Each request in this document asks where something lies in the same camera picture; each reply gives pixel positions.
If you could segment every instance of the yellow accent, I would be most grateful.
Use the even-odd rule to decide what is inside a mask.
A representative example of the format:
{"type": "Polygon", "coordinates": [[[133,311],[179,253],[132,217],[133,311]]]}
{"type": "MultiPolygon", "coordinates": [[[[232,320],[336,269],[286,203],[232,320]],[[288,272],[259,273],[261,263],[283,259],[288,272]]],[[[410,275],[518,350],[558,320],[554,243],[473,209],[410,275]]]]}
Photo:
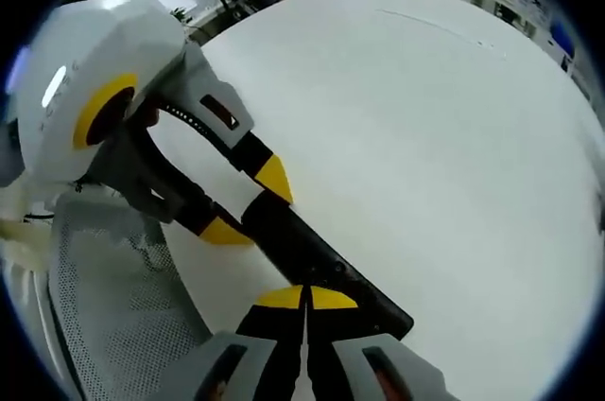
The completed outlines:
{"type": "Polygon", "coordinates": [[[74,148],[89,147],[86,144],[86,135],[91,125],[93,125],[95,117],[113,96],[127,87],[135,87],[136,83],[137,76],[135,74],[125,73],[106,83],[93,94],[79,114],[76,129],[74,130],[74,148]]]}
{"type": "Polygon", "coordinates": [[[273,290],[260,296],[255,305],[268,306],[271,308],[298,309],[301,303],[302,286],[291,286],[289,288],[273,290]]]}
{"type": "Polygon", "coordinates": [[[285,176],[284,166],[277,155],[271,155],[271,158],[261,167],[261,170],[254,176],[254,179],[273,193],[284,198],[290,204],[294,201],[290,185],[285,176]]]}
{"type": "Polygon", "coordinates": [[[357,308],[357,303],[342,292],[313,286],[311,287],[311,293],[313,295],[313,309],[357,308]]]}
{"type": "Polygon", "coordinates": [[[199,238],[214,245],[250,245],[252,241],[245,235],[237,232],[222,218],[216,217],[202,231],[199,238]]]}

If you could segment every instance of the white tabletop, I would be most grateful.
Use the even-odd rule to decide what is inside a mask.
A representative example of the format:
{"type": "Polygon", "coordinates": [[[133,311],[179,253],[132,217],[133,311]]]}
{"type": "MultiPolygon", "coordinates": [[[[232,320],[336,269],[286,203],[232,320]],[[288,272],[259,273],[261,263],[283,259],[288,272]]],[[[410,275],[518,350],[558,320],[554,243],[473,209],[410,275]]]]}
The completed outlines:
{"type": "MultiPolygon", "coordinates": [[[[460,0],[287,0],[203,51],[298,213],[411,314],[404,343],[453,395],[533,399],[554,381],[599,293],[605,172],[602,130],[554,61],[460,0]]],[[[256,194],[184,124],[152,131],[235,215],[256,194]]],[[[165,230],[213,329],[285,285],[256,248],[165,230]]]]}

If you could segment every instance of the yellow ring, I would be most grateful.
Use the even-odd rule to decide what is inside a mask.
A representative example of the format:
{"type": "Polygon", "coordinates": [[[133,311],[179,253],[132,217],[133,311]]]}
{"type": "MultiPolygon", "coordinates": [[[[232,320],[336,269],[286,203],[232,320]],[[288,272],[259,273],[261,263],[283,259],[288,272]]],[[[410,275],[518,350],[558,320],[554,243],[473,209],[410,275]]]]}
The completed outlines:
{"type": "Polygon", "coordinates": [[[88,135],[88,131],[93,125],[96,116],[103,109],[105,104],[118,92],[127,87],[135,87],[137,79],[137,76],[133,73],[124,73],[113,81],[101,86],[93,94],[93,97],[88,100],[88,103],[86,103],[84,109],[79,114],[78,122],[76,123],[76,129],[74,130],[75,149],[89,147],[86,143],[86,136],[88,135]]]}

